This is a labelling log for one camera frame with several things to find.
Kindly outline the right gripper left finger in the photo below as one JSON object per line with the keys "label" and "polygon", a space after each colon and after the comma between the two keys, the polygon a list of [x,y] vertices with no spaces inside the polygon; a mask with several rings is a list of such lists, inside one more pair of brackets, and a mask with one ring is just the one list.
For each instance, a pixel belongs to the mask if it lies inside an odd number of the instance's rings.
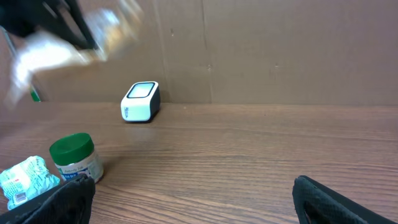
{"label": "right gripper left finger", "polygon": [[3,213],[1,223],[89,224],[95,192],[94,179],[79,174]]}

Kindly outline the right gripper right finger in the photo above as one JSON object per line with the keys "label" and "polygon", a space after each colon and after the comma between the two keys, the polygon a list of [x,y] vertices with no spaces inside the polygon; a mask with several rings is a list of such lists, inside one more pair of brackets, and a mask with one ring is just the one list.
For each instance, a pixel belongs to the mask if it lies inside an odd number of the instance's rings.
{"label": "right gripper right finger", "polygon": [[292,196],[300,224],[396,224],[305,175],[295,179]]}

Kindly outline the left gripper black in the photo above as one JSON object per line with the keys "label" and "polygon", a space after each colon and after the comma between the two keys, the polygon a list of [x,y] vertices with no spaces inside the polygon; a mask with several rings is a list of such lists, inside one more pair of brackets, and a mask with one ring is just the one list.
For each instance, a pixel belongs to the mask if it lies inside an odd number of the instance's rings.
{"label": "left gripper black", "polygon": [[[73,34],[61,9],[68,11],[82,38]],[[74,45],[81,49],[96,48],[77,0],[1,0],[1,27],[19,37],[26,37],[39,28],[59,37],[73,34]]]}

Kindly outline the brown white snack bag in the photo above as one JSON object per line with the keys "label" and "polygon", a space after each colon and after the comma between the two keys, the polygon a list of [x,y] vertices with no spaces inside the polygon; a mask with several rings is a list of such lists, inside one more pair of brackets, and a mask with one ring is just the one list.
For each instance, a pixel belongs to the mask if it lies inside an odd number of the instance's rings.
{"label": "brown white snack bag", "polygon": [[[73,34],[82,38],[68,11],[60,11]],[[26,93],[30,93],[34,75],[39,72],[87,66],[125,54],[139,39],[144,12],[137,1],[120,0],[114,11],[97,9],[83,14],[83,17],[96,42],[95,49],[81,49],[74,45],[73,34],[59,37],[41,28],[21,37],[25,40],[24,45],[11,49],[11,83],[4,99],[5,105],[12,108]],[[3,27],[1,29],[4,34],[10,33]]]}

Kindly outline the green lid jar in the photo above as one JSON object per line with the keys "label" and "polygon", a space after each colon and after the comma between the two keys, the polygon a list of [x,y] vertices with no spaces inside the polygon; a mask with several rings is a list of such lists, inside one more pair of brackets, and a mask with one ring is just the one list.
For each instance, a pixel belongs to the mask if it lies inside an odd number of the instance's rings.
{"label": "green lid jar", "polygon": [[103,163],[88,133],[75,133],[55,141],[49,153],[64,181],[86,174],[97,183],[104,174]]}

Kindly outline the teal snack packet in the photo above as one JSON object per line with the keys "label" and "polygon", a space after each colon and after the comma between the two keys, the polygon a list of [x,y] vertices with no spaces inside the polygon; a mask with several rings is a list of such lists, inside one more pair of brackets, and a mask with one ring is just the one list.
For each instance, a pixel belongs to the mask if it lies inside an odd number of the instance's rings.
{"label": "teal snack packet", "polygon": [[30,156],[1,172],[1,188],[8,199],[8,210],[32,200],[59,184],[60,179],[49,172],[45,160],[40,156]]}

